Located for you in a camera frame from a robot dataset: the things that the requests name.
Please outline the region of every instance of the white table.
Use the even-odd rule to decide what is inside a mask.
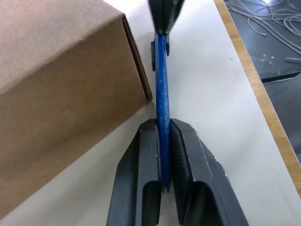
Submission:
[[[153,26],[146,1],[106,2],[126,13],[154,91]],[[186,0],[170,48],[171,117],[190,123],[223,164],[249,224],[300,225],[301,200],[213,0]],[[155,117],[154,103],[9,213],[0,226],[104,226],[117,164],[138,126]],[[162,196],[159,225],[178,225],[172,192]]]

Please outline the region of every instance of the blue tool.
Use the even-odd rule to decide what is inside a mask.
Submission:
[[[157,118],[140,125],[115,176],[107,226],[155,226],[171,176],[179,225],[248,226],[217,159],[187,123],[170,119],[166,56],[183,0],[149,0],[155,25]]]

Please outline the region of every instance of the wooden table edge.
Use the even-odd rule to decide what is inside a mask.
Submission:
[[[286,168],[301,197],[301,166],[223,0],[214,0]]]

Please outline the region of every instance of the cardboard box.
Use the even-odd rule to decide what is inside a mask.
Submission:
[[[0,3],[0,218],[152,99],[101,0]]]

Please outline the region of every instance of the white tabletop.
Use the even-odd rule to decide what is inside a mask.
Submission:
[[[126,13],[154,92],[146,0],[106,0]],[[186,0],[167,58],[171,117],[190,123],[225,168],[251,226],[301,224],[301,200],[213,0]],[[0,221],[15,226],[104,226],[117,164],[154,101]],[[177,223],[174,195],[160,226]]]

